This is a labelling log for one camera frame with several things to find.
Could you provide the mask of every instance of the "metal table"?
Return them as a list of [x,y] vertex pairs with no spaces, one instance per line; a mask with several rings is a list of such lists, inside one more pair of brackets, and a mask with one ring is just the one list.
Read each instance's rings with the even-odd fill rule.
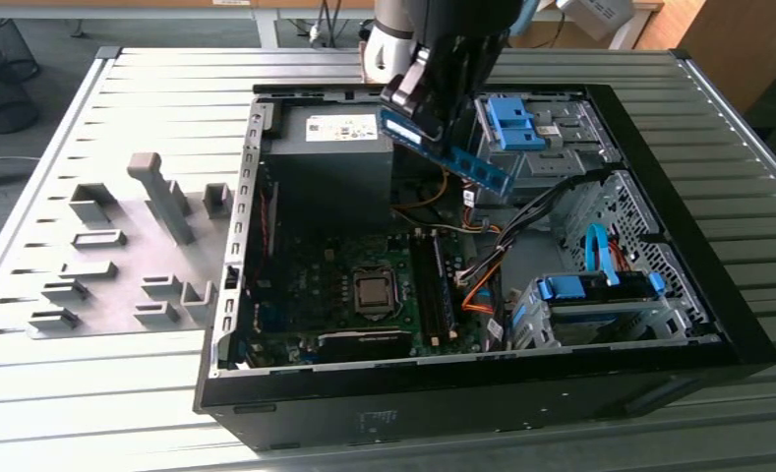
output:
[[[616,87],[776,343],[776,158],[693,63],[663,52],[508,51],[493,80]],[[24,296],[35,294],[39,272],[8,271],[12,261],[46,249],[24,247],[23,233],[34,221],[53,218],[59,179],[95,177],[101,162],[125,160],[99,149],[129,130],[143,131],[137,138],[161,150],[165,166],[179,166],[177,179],[189,188],[235,176],[253,84],[358,81],[352,50],[106,54],[0,233],[0,290],[22,284]],[[71,157],[89,164],[75,166]],[[55,238],[66,244],[65,236]],[[0,470],[74,464],[114,471],[243,470],[332,463],[334,470],[776,471],[776,367],[632,421],[258,457],[191,411],[199,330],[35,341],[23,334],[16,305],[0,305]]]

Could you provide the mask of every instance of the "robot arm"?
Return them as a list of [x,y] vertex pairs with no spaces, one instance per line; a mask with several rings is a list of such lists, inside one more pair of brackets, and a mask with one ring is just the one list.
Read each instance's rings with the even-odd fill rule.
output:
[[389,136],[425,157],[456,160],[453,124],[490,75],[522,4],[524,0],[405,1],[417,48],[408,73],[382,91],[394,119],[382,123]]

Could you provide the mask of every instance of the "expansion slot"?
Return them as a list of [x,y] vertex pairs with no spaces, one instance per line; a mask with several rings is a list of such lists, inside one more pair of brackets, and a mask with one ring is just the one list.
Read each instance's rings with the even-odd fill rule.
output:
[[417,300],[424,340],[432,346],[442,345],[457,337],[449,280],[436,231],[412,235],[412,267],[417,286]]

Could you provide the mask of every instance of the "wire bundle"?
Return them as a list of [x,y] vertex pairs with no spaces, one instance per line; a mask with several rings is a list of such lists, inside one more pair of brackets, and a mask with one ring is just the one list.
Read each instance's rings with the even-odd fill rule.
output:
[[[554,207],[557,200],[562,197],[569,189],[588,182],[603,180],[604,177],[605,171],[603,170],[589,171],[584,175],[569,177],[554,187],[542,192],[542,194],[540,194],[540,196],[536,197],[533,201],[518,210],[509,223],[500,231],[493,250],[469,268],[466,268],[466,270],[464,270],[464,272],[460,273],[457,277],[458,282],[466,282],[472,279],[472,277],[482,272],[485,267],[488,267],[484,275],[478,278],[478,281],[474,283],[472,289],[469,290],[466,298],[464,298],[464,303],[461,304],[461,308],[464,308],[464,310],[473,310],[489,315],[496,313],[494,307],[497,304],[504,304],[502,300],[497,300],[497,297],[493,297],[493,307],[488,307],[484,305],[473,304],[472,299],[481,290],[481,287],[490,281],[493,274],[500,270],[506,251],[516,242],[516,236],[524,228],[526,228],[530,224],[542,219],[545,215],[548,215],[552,208]],[[490,293],[494,293],[494,289],[497,288],[498,287],[492,287]]]

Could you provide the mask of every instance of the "office floor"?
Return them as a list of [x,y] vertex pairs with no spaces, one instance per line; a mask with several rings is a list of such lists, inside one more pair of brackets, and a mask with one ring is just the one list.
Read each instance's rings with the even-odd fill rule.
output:
[[[97,50],[103,45],[134,47],[258,47],[253,22],[211,21],[87,21],[87,37],[67,36],[65,22],[18,21],[23,36],[42,65],[42,74],[27,83],[27,90],[41,110],[39,123],[30,130],[0,136],[0,156],[39,157],[55,132],[69,102],[79,87]],[[349,22],[340,47],[358,43],[357,22]],[[279,23],[279,43],[308,47],[308,39],[295,35],[289,23]],[[773,127],[768,143],[776,152],[776,84],[747,114],[749,124]],[[0,228],[31,175],[35,163],[0,160]]]

